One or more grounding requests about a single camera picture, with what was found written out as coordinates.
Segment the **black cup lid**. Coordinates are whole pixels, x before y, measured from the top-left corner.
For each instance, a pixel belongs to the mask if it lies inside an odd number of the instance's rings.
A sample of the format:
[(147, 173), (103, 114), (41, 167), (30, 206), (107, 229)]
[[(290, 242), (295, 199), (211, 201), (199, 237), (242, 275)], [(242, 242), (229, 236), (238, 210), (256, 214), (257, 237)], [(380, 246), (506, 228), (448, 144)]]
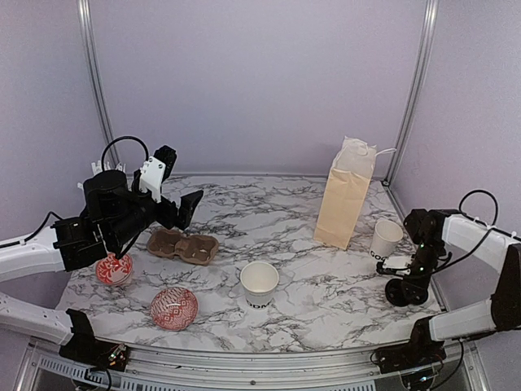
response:
[(401, 282), (403, 297), (408, 305), (422, 305), (428, 299), (428, 289), (403, 280)]
[(389, 280), (385, 286), (384, 291), (387, 301), (391, 303), (393, 306), (405, 307), (409, 304), (402, 291), (401, 279)]

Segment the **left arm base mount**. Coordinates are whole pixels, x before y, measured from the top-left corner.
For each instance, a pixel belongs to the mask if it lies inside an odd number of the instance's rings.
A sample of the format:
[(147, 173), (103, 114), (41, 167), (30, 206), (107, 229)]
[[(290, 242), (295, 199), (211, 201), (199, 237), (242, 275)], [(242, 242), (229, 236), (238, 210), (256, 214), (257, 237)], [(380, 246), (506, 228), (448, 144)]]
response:
[(59, 356), (98, 369), (124, 371), (128, 363), (129, 347), (94, 337), (74, 336), (59, 348)]

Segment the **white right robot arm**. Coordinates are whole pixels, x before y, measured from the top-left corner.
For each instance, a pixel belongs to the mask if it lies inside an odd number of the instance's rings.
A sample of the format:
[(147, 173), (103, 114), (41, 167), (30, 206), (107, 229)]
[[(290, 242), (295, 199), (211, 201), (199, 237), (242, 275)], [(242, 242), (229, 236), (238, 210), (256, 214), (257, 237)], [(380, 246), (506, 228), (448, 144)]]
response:
[(427, 290), (431, 277), (449, 268), (437, 265), (447, 245), (465, 253), (454, 265), (476, 257), (499, 274), (496, 290), (488, 299), (418, 320), (403, 348), (408, 363), (423, 363), (446, 340), (479, 339), (520, 329), (520, 239), (455, 209), (414, 209), (404, 227), (418, 246), (410, 273), (401, 282), (405, 298)]

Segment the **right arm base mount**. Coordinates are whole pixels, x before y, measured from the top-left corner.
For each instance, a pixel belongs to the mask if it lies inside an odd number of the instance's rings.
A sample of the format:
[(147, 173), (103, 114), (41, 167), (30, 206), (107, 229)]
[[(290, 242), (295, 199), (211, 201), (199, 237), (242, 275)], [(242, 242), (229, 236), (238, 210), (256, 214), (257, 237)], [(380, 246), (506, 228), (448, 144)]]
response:
[(446, 359), (443, 342), (413, 342), (390, 345), (374, 351), (373, 360), (382, 374), (405, 371)]

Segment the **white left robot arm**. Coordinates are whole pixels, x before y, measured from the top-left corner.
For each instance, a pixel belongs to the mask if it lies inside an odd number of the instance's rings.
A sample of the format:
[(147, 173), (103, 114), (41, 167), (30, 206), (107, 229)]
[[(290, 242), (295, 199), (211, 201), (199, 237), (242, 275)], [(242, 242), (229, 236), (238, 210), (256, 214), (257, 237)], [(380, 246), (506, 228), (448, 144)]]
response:
[[(121, 259), (138, 237), (157, 222), (186, 229), (203, 197), (202, 191), (182, 196), (176, 204), (161, 187), (129, 185), (119, 170), (106, 170), (83, 184), (85, 208), (77, 217), (42, 225), (36, 233), (1, 246), (1, 280), (92, 266), (108, 254)], [(16, 332), (61, 345), (85, 362), (97, 362), (103, 345), (87, 315), (78, 310), (47, 310), (12, 297), (1, 300), (1, 324)]]

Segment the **white paper coffee cup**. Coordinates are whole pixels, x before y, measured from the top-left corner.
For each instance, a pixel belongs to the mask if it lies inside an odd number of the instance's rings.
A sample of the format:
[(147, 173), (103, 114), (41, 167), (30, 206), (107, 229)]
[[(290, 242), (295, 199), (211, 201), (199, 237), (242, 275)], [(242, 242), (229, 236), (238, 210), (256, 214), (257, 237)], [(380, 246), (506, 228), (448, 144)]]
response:
[(279, 283), (278, 271), (269, 263), (253, 261), (240, 272), (246, 303), (254, 310), (266, 309)]

